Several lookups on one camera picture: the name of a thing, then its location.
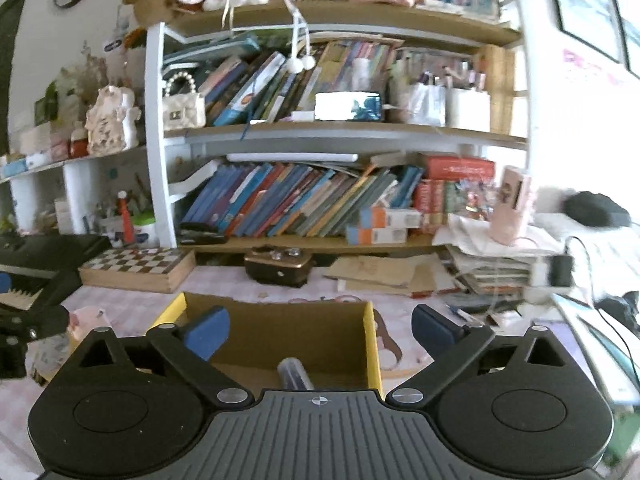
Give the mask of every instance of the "yellow box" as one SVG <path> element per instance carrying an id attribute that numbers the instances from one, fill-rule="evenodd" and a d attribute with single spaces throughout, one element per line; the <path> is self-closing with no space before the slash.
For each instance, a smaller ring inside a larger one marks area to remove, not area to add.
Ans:
<path id="1" fill-rule="evenodd" d="M 375 389 L 382 395 L 372 304 L 243 303 L 185 292 L 152 327 L 185 325 L 214 306 L 226 308 L 231 330 L 210 362 L 254 396 L 282 387 L 276 367 L 287 357 L 302 362 L 316 389 Z"/>

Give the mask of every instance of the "wall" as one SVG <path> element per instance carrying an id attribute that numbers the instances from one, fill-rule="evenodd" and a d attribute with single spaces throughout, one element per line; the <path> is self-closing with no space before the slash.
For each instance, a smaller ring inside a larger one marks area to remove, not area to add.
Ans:
<path id="1" fill-rule="evenodd" d="M 553 0 L 518 1 L 529 72 L 529 170 L 541 187 L 602 192 L 640 217 L 640 81 L 562 33 Z"/>
<path id="2" fill-rule="evenodd" d="M 33 124 L 33 104 L 60 67 L 82 63 L 82 42 L 94 55 L 114 29 L 121 0 L 82 0 L 71 9 L 52 0 L 26 0 L 15 41 L 9 100 L 9 131 Z M 123 7 L 131 14 L 132 7 Z"/>

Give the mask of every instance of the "brown teddy bear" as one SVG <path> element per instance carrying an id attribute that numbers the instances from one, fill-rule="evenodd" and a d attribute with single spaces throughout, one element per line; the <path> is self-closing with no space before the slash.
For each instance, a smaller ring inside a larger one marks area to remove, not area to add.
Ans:
<path id="1" fill-rule="evenodd" d="M 175 16 L 172 0 L 122 0 L 122 3 L 133 5 L 133 14 L 142 28 L 170 22 Z"/>

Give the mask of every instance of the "white handbag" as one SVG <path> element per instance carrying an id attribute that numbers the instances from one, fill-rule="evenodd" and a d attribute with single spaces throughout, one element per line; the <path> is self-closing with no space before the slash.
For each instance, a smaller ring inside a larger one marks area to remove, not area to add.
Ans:
<path id="1" fill-rule="evenodd" d="M 171 95 L 171 88 L 178 79 L 186 79 L 190 93 Z M 166 82 L 162 99 L 164 130 L 201 128 L 207 123 L 204 97 L 196 92 L 196 83 L 188 72 L 178 72 Z"/>

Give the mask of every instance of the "chessboard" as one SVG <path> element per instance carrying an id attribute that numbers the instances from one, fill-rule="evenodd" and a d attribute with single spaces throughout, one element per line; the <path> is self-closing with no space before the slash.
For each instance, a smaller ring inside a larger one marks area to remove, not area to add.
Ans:
<path id="1" fill-rule="evenodd" d="M 109 249 L 80 267 L 84 285 L 171 293 L 195 267 L 193 251 Z"/>

